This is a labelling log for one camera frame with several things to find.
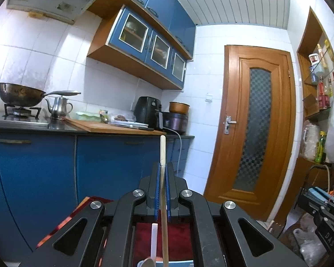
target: green bottle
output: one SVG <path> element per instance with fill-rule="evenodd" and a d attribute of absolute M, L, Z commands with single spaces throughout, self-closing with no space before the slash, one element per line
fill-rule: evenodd
<path fill-rule="evenodd" d="M 319 141 L 317 142 L 316 159 L 314 160 L 316 163 L 321 163 L 322 162 L 325 140 L 327 139 L 327 134 L 325 133 L 325 131 L 321 131 L 320 134 L 321 134 L 321 137 L 320 137 Z"/>

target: blue base cabinet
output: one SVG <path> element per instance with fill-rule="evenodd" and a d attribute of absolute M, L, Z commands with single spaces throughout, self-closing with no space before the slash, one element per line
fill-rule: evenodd
<path fill-rule="evenodd" d="M 77 206 L 74 137 L 0 133 L 0 176 L 13 218 L 34 250 Z"/>
<path fill-rule="evenodd" d="M 21 262 L 31 253 L 11 216 L 0 179 L 0 257 L 8 262 Z"/>
<path fill-rule="evenodd" d="M 149 176 L 159 160 L 159 137 L 79 136 L 77 141 L 78 200 L 98 196 L 118 200 Z"/>

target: copper pot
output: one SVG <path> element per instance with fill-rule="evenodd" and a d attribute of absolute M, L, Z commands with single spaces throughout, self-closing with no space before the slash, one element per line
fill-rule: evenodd
<path fill-rule="evenodd" d="M 189 105 L 180 102 L 170 102 L 169 112 L 188 115 Z"/>

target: condiment bottle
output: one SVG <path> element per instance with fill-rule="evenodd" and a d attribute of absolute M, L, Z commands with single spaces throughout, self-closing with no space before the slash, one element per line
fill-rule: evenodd
<path fill-rule="evenodd" d="M 314 160 L 316 163 L 321 163 L 323 162 L 323 153 L 324 153 L 324 146 L 325 146 L 325 140 L 327 139 L 327 134 L 325 131 L 320 132 L 320 139 L 317 142 L 317 154 L 316 154 L 316 159 Z"/>
<path fill-rule="evenodd" d="M 323 83 L 323 76 L 319 78 L 319 83 L 317 86 L 318 92 L 318 105 L 319 109 L 327 109 L 330 107 L 329 96 L 326 94 L 326 88 Z"/>

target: power cord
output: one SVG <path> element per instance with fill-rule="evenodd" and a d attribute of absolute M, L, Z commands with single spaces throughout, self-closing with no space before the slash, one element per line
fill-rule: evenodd
<path fill-rule="evenodd" d="M 175 130 L 170 129 L 168 127 L 164 127 L 164 129 L 168 129 L 169 131 L 175 132 L 178 135 L 178 137 L 179 137 L 179 156 L 178 156 L 178 162 L 177 162 L 177 172 L 178 172 L 178 170 L 179 170 L 179 161 L 181 159 L 181 152 L 182 152 L 182 139 L 181 139 L 180 134 L 178 132 L 176 132 Z"/>

